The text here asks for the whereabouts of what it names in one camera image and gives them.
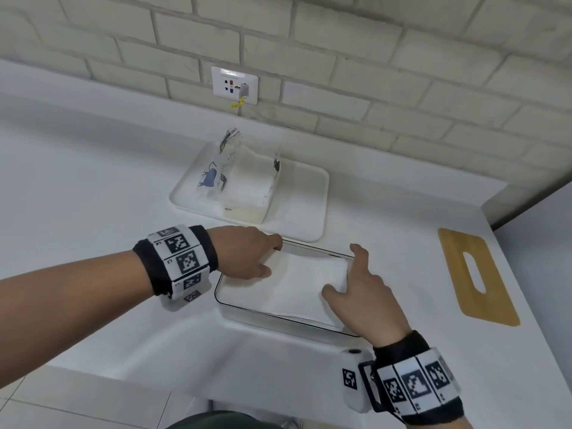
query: wristband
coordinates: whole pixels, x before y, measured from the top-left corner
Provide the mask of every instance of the wristband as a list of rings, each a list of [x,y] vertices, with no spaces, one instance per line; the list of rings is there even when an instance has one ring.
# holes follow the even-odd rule
[[[157,231],[139,241],[133,251],[141,259],[155,295],[171,299],[185,297],[218,268],[215,247],[202,226],[179,224]]]
[[[380,397],[389,398],[382,402],[406,424],[438,425],[464,415],[453,373],[417,331],[374,352],[373,379]]]

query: wall socket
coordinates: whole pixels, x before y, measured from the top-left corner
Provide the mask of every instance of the wall socket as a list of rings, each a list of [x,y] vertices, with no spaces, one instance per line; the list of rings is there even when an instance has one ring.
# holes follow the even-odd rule
[[[258,77],[243,72],[232,71],[222,67],[211,67],[213,92],[216,96],[228,100],[239,100],[240,93],[244,94],[246,84],[248,94],[243,96],[244,103],[256,105],[258,102]]]

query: stack of napkins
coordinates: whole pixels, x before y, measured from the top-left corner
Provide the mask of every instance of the stack of napkins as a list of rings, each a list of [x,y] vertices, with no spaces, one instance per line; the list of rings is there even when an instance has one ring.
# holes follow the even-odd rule
[[[225,277],[219,298],[237,307],[268,313],[316,327],[341,331],[344,324],[321,296],[326,283],[346,291],[348,262],[272,251],[262,262],[272,269],[267,279]]]

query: wrist-mounted device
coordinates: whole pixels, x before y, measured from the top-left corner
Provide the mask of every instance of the wrist-mounted device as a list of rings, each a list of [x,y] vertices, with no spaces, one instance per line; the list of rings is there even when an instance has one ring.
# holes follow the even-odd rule
[[[417,331],[389,346],[374,348],[375,360],[363,361],[360,355],[371,355],[365,350],[349,349],[343,353],[346,361],[353,353],[361,375],[360,382],[351,384],[347,379],[352,371],[344,368],[344,387],[355,390],[363,386],[362,395],[367,396],[375,412],[388,411],[408,425],[450,423],[464,415],[459,384],[439,351],[430,348]],[[356,391],[350,393],[357,397]],[[363,407],[359,400],[354,403],[360,403],[363,411],[346,402],[358,412],[371,409]]]
[[[176,310],[202,295],[218,258],[203,226],[169,227],[140,240],[133,251],[139,256],[155,295],[162,302],[178,302]]]

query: cutting board handle hole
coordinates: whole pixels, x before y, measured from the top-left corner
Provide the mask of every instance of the cutting board handle hole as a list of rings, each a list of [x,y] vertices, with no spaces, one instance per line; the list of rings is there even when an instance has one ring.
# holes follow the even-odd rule
[[[484,287],[483,279],[479,272],[479,268],[476,266],[475,258],[468,252],[463,252],[463,256],[465,258],[465,263],[467,264],[468,272],[471,275],[473,286],[475,286],[475,289],[480,293],[486,293],[487,288]]]

